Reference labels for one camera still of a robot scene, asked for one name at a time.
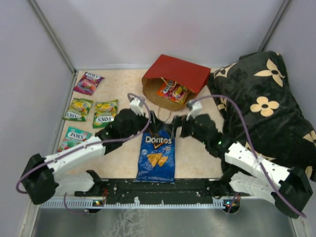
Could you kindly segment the orange Fox's fruits packet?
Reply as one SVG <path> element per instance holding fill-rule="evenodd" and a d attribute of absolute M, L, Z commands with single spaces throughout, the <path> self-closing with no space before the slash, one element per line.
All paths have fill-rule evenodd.
<path fill-rule="evenodd" d="M 165 97 L 167 99 L 174 98 L 173 92 L 179 87 L 179 83 L 165 79 L 163 84 L 157 91 L 157 95 Z"/>

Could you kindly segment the red paper bag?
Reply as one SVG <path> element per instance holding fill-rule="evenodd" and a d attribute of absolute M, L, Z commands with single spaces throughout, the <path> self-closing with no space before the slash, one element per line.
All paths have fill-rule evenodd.
<path fill-rule="evenodd" d="M 206 85 L 211 69 L 175 57 L 160 55 L 142 77 L 143 94 L 155 105 L 170 111 L 184 108 L 184 104 L 201 92 Z M 165 79 L 173 80 L 190 90 L 184 104 L 157 95 Z"/>

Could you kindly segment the blue snack packet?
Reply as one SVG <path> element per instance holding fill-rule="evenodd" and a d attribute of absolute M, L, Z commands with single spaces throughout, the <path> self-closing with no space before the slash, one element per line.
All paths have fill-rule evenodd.
<path fill-rule="evenodd" d="M 175 138 L 164 129 L 143 133 L 138 159 L 137 182 L 173 183 L 175 180 Z"/>

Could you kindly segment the green Fox's spring tea packet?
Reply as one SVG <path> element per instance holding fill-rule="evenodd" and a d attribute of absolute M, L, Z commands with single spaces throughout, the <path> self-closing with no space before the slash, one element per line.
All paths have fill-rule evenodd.
<path fill-rule="evenodd" d="M 114 118 L 118 113 L 118 103 L 118 99 L 106 102 L 96 102 L 92 128 L 104 128 L 110 122 L 114 121 Z"/>

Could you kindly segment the purple snack packet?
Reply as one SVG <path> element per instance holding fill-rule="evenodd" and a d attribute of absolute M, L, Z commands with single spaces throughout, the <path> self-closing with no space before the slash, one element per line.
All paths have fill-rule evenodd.
<path fill-rule="evenodd" d="M 85 72 L 84 75 L 81 77 L 77 85 L 74 87 L 74 91 L 86 94 L 86 95 L 92 95 L 99 83 L 104 79 L 104 77 L 98 76 L 96 74 Z"/>

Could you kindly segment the teal Fox's candy packet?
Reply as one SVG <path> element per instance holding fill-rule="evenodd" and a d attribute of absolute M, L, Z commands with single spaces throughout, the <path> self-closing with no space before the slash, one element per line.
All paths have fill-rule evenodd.
<path fill-rule="evenodd" d="M 68 127 L 64 139 L 61 145 L 57 149 L 57 152 L 62 152 L 64 150 L 70 149 L 76 145 L 81 144 L 92 136 L 91 133 L 83 131 L 74 127 Z"/>

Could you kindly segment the yellow snack bar packet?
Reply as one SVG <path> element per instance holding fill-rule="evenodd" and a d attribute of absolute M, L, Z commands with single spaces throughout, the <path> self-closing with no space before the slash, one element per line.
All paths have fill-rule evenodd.
<path fill-rule="evenodd" d="M 172 92 L 175 102 L 181 105 L 184 104 L 189 93 L 190 90 L 183 85 L 177 85 Z"/>

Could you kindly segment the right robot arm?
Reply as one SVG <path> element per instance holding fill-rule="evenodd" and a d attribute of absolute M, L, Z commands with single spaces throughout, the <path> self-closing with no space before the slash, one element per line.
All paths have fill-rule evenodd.
<path fill-rule="evenodd" d="M 175 136 L 177 128 L 181 128 L 181 137 L 197 139 L 212 156 L 232 165 L 228 178 L 220 184 L 224 194 L 249 194 L 274 204 L 290 218 L 305 216 L 303 209 L 313 191 L 304 170 L 281 166 L 256 155 L 218 131 L 207 114 L 195 118 L 175 116 L 167 131 Z"/>

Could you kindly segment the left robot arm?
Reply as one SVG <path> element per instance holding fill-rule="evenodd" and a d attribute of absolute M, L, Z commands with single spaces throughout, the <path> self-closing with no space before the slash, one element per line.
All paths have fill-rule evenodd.
<path fill-rule="evenodd" d="M 158 120 L 154 111 L 147 118 L 133 109 L 121 110 L 114 121 L 87 140 L 59 153 L 30 157 L 18 182 L 35 205 L 54 196 L 74 195 L 92 197 L 102 193 L 105 184 L 94 170 L 70 174 L 69 170 L 91 159 L 104 156 L 137 135 L 142 134 Z"/>

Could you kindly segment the black floral blanket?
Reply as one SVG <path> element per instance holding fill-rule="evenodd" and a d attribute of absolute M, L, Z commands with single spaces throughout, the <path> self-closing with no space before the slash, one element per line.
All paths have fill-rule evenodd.
<path fill-rule="evenodd" d="M 291 93 L 283 57 L 244 55 L 210 74 L 223 132 L 263 158 L 316 179 L 316 132 Z"/>

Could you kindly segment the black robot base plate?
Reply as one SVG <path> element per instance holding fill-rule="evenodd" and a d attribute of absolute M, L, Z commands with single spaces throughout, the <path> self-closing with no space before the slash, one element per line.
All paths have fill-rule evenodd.
<path fill-rule="evenodd" d="M 233 196 L 233 189 L 218 179 L 175 179 L 173 183 L 137 182 L 135 179 L 97 180 L 76 197 L 101 197 L 107 204 L 212 204 L 213 198 Z"/>

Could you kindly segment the aluminium frame rail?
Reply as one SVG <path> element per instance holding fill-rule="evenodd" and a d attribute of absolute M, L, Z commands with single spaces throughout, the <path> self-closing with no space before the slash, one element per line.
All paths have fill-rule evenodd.
<path fill-rule="evenodd" d="M 243 193 L 271 202 L 288 216 L 295 216 L 294 210 L 302 211 L 305 201 L 298 182 L 292 178 L 279 181 L 272 188 L 268 181 L 240 172 L 219 180 L 144 182 L 135 179 L 101 179 L 89 170 L 83 175 L 66 175 L 57 181 L 48 177 L 38 178 L 32 184 L 25 185 L 25 189 L 34 204 L 43 204 L 53 196 L 65 193 L 79 198 L 102 197 L 102 205 L 132 204 L 135 198 L 144 205 L 212 204 L 215 199 Z"/>

